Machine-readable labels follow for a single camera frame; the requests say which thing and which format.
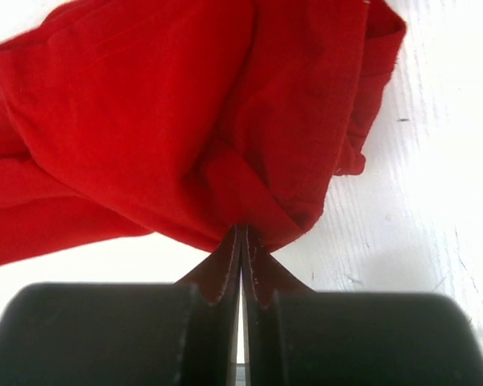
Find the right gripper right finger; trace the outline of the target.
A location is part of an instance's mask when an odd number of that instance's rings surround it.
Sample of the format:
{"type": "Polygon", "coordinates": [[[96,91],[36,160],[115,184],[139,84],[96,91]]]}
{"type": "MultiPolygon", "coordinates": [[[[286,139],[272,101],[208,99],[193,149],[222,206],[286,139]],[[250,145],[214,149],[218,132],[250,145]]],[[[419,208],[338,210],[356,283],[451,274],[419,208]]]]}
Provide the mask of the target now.
{"type": "Polygon", "coordinates": [[[483,385],[468,319],[430,293],[317,292],[241,228],[249,385],[483,385]]]}

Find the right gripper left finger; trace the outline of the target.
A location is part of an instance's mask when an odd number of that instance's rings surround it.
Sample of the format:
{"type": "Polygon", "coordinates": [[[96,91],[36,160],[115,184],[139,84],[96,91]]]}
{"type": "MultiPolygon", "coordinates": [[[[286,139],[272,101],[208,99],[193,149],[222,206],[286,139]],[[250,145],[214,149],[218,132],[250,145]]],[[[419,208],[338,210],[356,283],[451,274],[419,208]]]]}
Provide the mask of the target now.
{"type": "Polygon", "coordinates": [[[171,285],[37,283],[0,319],[0,385],[232,385],[240,227],[171,285]]]}

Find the red t shirt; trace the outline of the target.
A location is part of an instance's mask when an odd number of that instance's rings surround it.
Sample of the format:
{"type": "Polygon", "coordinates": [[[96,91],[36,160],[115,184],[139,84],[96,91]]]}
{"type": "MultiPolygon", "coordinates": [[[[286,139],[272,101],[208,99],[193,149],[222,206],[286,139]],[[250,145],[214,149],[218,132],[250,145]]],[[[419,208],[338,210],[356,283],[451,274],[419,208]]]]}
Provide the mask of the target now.
{"type": "Polygon", "coordinates": [[[152,232],[308,232],[406,33],[384,1],[72,1],[0,44],[0,265],[152,232]]]}

